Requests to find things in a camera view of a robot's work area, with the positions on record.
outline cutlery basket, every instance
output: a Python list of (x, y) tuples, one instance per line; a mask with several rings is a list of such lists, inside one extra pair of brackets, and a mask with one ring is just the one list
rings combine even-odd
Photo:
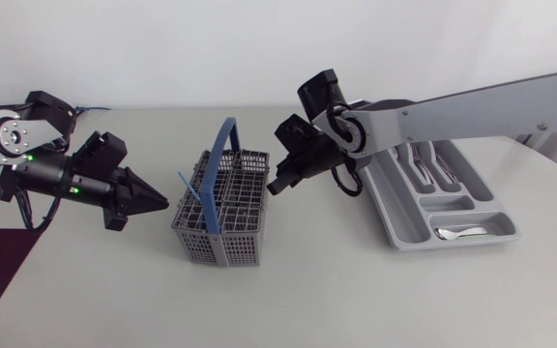
[[(231, 150), (223, 150), (227, 137)], [(267, 153), (241, 149), (235, 119), (225, 120), (212, 152), (203, 151), (194, 167), (172, 224), (191, 262), (259, 264), (268, 159)]]

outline white wall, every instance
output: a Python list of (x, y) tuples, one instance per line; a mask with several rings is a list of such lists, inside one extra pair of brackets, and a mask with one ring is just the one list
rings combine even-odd
[(349, 100), (554, 73), (557, 1), (0, 0), (0, 103), (295, 105), (330, 67)]

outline metal spoon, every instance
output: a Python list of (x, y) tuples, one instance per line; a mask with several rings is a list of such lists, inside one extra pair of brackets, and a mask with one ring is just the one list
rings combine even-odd
[(476, 235), (486, 235), (487, 230), (482, 227), (471, 227), (459, 232), (453, 232), (449, 230), (445, 230), (443, 228), (434, 228), (433, 232), (435, 235), (441, 239), (446, 241), (454, 241), (459, 237), (467, 237), (467, 236), (476, 236)]

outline gray plastic basket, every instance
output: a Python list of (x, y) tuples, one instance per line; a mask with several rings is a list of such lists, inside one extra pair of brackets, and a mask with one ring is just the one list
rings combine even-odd
[[(231, 150), (222, 149), (227, 136)], [(259, 264), (268, 159), (267, 153), (241, 150), (235, 119), (225, 120), (212, 152), (204, 151), (195, 165), (172, 224), (191, 262)]]
[[(520, 237), (502, 203), (452, 141), (401, 144), (395, 154), (375, 154), (360, 174), (390, 242), (400, 250), (477, 246)], [(470, 227), (482, 227), (487, 234), (456, 240), (435, 234), (436, 228), (458, 232)]]

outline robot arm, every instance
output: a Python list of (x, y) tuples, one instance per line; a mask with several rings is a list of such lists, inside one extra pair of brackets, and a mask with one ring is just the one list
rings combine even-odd
[(336, 175), (343, 163), (358, 184), (356, 170), (371, 155), (404, 142), (557, 131), (557, 73), (428, 101), (348, 104), (328, 70), (298, 95), (310, 124), (293, 115), (279, 126), (276, 136), (289, 155), (268, 185), (272, 194), (329, 169)]
[[(0, 106), (0, 199), (16, 198), (25, 226), (43, 232), (61, 198), (103, 208), (104, 227), (121, 231), (128, 215), (165, 209), (166, 198), (120, 168), (127, 154), (117, 136), (95, 132), (66, 156), (76, 111), (45, 92), (32, 92), (25, 104)], [(44, 222), (34, 227), (27, 191), (55, 197)]]

